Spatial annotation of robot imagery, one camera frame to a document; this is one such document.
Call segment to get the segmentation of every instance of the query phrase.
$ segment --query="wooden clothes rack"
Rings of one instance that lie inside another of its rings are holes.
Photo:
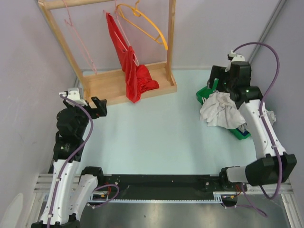
[[[113,0],[66,0],[66,4],[68,7],[73,7],[106,1]],[[174,93],[177,91],[176,82],[171,71],[175,21],[175,3],[176,0],[169,0],[167,61],[146,64],[147,68],[150,71],[152,79],[158,82],[160,88],[143,93],[141,98]],[[51,29],[53,30],[54,35],[58,39],[75,74],[83,85],[85,92],[85,100],[89,101],[90,105],[92,106],[94,106],[94,103],[91,100],[92,96],[97,96],[100,100],[107,99],[108,105],[128,102],[129,99],[126,97],[125,74],[122,70],[112,70],[99,73],[97,75],[83,75],[83,72],[80,70],[79,65],[75,61],[75,58],[58,24],[56,23],[53,14],[51,13],[51,10],[64,8],[64,2],[62,0],[38,0],[38,4]]]

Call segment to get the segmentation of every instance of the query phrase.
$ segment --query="white cloth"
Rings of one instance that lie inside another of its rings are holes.
[[[236,129],[246,121],[230,99],[229,93],[214,92],[204,101],[200,110],[200,119],[207,121],[208,126],[221,126]]]

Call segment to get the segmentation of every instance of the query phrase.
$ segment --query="red garment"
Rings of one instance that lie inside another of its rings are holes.
[[[122,65],[122,70],[125,72],[126,96],[135,103],[141,98],[142,93],[158,89],[160,86],[157,81],[151,78],[149,70],[145,65],[137,66],[135,64],[134,50],[132,46],[128,47],[110,13],[106,13],[106,19],[110,37],[115,46],[119,62]]]

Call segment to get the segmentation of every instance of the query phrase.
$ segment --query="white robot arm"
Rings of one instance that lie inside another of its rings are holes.
[[[81,88],[71,88],[59,95],[64,98],[66,109],[57,114],[58,132],[54,146],[53,180],[40,222],[32,224],[32,228],[79,228],[80,217],[90,195],[97,186],[104,185],[102,169],[86,167],[70,197],[86,142],[83,141],[84,132],[89,119],[92,124],[92,119],[107,115],[106,100],[100,101],[97,97],[92,97],[97,107],[93,109],[83,99]]]
[[[263,96],[260,89],[250,86],[250,64],[234,52],[228,54],[228,59],[231,61],[228,67],[212,67],[209,87],[217,78],[216,89],[230,93],[230,98],[247,123],[257,156],[256,161],[247,166],[223,168],[220,175],[226,178],[228,184],[241,182],[262,186],[285,182],[296,165],[296,158],[287,154],[279,142],[266,115],[265,104],[261,106]]]

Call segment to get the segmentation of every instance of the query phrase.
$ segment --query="green basket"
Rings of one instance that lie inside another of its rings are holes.
[[[204,98],[209,98],[209,96],[214,92],[214,90],[217,88],[218,86],[218,82],[219,80],[216,79],[213,83],[213,87],[212,89],[208,89],[208,87],[204,87],[202,88],[201,90],[199,90],[197,93],[196,93],[196,97],[198,98],[198,101],[203,104],[203,97]],[[244,132],[242,133],[239,129],[229,129],[229,131],[231,133],[233,133],[239,140],[242,140],[242,139],[246,139],[250,136],[250,133],[249,132]]]

